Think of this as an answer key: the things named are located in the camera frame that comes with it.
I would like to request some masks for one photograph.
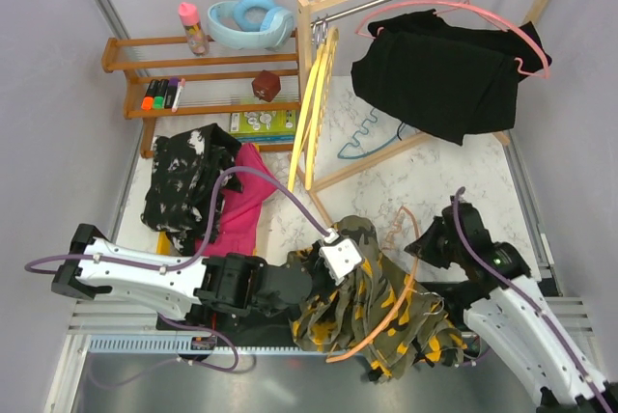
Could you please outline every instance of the black and white patterned cloth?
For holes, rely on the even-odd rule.
[[[166,232],[181,254],[193,255],[195,241],[206,233],[214,183],[225,169],[234,167],[239,149],[240,142],[217,124],[171,138],[156,138],[151,188],[146,194],[142,222],[157,232]],[[236,176],[228,177],[223,186],[242,191]],[[218,236],[223,202],[219,192],[209,242]]]

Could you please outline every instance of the spray bottle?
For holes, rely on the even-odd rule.
[[[197,7],[190,3],[181,3],[178,14],[184,26],[186,41],[191,51],[196,56],[206,56],[209,52],[209,41],[206,33],[202,30],[200,15]]]

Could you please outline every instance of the purple marker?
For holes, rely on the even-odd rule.
[[[176,97],[176,91],[178,90],[178,78],[170,78],[170,83],[167,85],[167,93],[165,94],[164,109],[171,109],[174,104],[174,98]]]

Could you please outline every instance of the marker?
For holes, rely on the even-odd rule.
[[[142,109],[145,111],[150,111],[153,108],[153,97],[155,96],[157,87],[158,80],[151,80],[151,83],[148,85],[148,90],[146,90],[146,94],[144,95],[144,100],[142,101]]]
[[[158,82],[158,87],[156,87],[156,93],[154,94],[153,109],[163,109],[163,98],[165,97],[168,83],[169,80],[167,78]]]
[[[178,78],[170,78],[170,83],[167,86],[167,93],[165,94],[165,100],[163,101],[163,109],[171,109],[174,99],[176,98],[176,91],[178,90]]]
[[[185,80],[181,80],[181,84],[178,86],[178,91],[176,92],[176,97],[174,98],[174,104],[172,104],[172,112],[176,112],[178,111],[178,104],[179,101],[181,100],[181,93],[184,90],[184,83]]]

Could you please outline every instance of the yellow hanger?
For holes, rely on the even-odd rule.
[[[292,149],[292,159],[290,161],[290,175],[288,177],[288,189],[294,191],[296,179],[296,169],[308,144],[305,158],[305,188],[309,189],[313,182],[313,172],[316,158],[317,140],[322,129],[323,105],[328,97],[328,85],[332,74],[332,63],[339,40],[339,30],[333,28],[328,33],[326,43],[321,43],[316,54],[316,61],[311,66],[307,87],[302,97],[300,116],[298,117],[298,131]]]
[[[318,69],[320,68],[320,62],[322,61],[323,52],[325,50],[324,43],[320,43],[318,47],[318,53],[316,54],[316,61],[311,66],[309,71],[309,78],[307,79],[307,87],[302,97],[302,103],[300,105],[300,116],[298,117],[298,130],[294,138],[294,147],[292,149],[292,159],[290,160],[290,174],[288,176],[288,189],[294,191],[294,183],[296,181],[296,169],[298,168],[298,162],[300,155],[305,146],[305,141],[308,136],[310,126],[307,125],[307,117],[311,107],[311,97],[316,88],[316,78],[318,77]]]
[[[339,41],[339,29],[331,28],[326,39],[324,57],[320,62],[318,78],[316,79],[316,92],[314,93],[313,112],[311,114],[311,129],[309,132],[309,147],[307,148],[307,159],[305,168],[305,189],[311,189],[313,185],[314,167],[316,154],[318,152],[318,138],[322,131],[322,120],[324,109],[328,101],[330,90],[330,77],[332,76],[332,65],[335,62],[335,53]]]

